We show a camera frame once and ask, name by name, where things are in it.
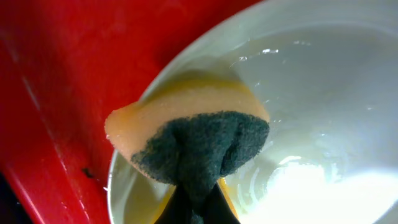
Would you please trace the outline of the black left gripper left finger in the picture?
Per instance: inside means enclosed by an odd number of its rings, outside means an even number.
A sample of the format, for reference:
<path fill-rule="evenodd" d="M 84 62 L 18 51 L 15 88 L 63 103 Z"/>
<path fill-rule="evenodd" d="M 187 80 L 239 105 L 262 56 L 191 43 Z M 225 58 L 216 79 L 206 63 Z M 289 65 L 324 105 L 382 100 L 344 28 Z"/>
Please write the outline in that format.
<path fill-rule="evenodd" d="M 182 186 L 177 186 L 155 224 L 191 224 L 192 205 Z"/>

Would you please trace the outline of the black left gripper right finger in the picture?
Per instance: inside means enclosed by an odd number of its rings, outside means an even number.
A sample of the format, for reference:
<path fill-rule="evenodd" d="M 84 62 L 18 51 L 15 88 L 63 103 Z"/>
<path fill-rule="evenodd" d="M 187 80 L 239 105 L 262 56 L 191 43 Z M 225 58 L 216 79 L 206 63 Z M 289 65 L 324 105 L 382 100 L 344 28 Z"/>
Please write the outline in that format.
<path fill-rule="evenodd" d="M 240 224 L 230 209 L 221 188 L 216 184 L 203 206 L 204 224 Z"/>

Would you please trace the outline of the yellow green scrub sponge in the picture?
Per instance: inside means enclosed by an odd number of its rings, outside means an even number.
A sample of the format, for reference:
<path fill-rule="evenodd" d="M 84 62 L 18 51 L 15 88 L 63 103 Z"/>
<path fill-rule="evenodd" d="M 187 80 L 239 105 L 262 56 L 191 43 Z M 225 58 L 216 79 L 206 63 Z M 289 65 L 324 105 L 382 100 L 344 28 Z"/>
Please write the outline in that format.
<path fill-rule="evenodd" d="M 192 205 L 191 223 L 203 223 L 207 196 L 222 177 L 260 153 L 269 121 L 242 81 L 194 75 L 165 82 L 145 100 L 114 110 L 104 130 L 141 174 L 182 186 Z"/>

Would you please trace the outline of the light green plate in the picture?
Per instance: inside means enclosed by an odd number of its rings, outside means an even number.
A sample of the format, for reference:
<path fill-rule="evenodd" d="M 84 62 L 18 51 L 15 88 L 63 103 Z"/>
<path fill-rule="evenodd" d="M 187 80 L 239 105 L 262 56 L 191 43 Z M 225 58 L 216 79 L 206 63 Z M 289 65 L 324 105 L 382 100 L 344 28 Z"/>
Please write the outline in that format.
<path fill-rule="evenodd" d="M 271 117 L 223 179 L 241 223 L 397 222 L 397 1 L 266 1 L 216 26 L 143 93 L 194 71 L 242 80 Z"/>

